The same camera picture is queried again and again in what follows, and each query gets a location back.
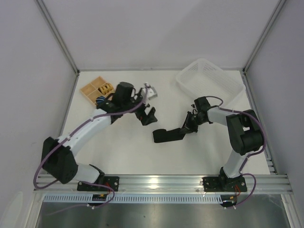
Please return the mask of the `black necktie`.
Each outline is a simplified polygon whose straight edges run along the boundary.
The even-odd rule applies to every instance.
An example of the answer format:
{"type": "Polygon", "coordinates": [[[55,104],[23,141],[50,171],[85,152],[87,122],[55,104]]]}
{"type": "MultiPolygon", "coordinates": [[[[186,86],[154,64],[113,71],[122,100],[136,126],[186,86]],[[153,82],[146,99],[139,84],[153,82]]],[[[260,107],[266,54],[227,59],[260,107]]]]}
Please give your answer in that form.
{"type": "Polygon", "coordinates": [[[176,128],[170,131],[157,129],[152,132],[155,143],[166,143],[182,140],[186,134],[190,133],[183,128],[176,128]]]}

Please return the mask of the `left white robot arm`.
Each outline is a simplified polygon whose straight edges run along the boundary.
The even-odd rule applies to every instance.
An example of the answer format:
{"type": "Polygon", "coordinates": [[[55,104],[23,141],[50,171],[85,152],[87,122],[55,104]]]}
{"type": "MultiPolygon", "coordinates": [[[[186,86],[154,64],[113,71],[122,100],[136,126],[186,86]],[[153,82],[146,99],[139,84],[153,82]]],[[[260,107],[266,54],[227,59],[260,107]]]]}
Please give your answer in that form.
{"type": "Polygon", "coordinates": [[[66,135],[44,141],[40,168],[62,184],[71,180],[96,183],[101,170],[76,162],[76,155],[92,137],[124,114],[134,113],[143,126],[157,122],[156,109],[149,105],[156,96],[155,88],[148,83],[136,91],[132,84],[120,82],[114,92],[97,97],[96,109],[88,120],[66,135]]]}

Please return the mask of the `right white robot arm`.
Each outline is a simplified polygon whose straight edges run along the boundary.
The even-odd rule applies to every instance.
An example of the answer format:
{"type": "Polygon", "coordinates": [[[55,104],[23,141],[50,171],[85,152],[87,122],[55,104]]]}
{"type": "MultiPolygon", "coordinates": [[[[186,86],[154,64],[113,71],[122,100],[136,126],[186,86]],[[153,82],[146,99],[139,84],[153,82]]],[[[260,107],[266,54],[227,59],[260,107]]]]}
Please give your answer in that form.
{"type": "Polygon", "coordinates": [[[266,136],[253,110],[231,110],[221,107],[223,100],[203,96],[194,100],[193,111],[187,116],[179,133],[196,133],[204,123],[218,123],[228,129],[232,152],[218,175],[218,186],[228,191],[242,182],[242,170],[248,159],[261,154],[266,148],[266,136]]]}

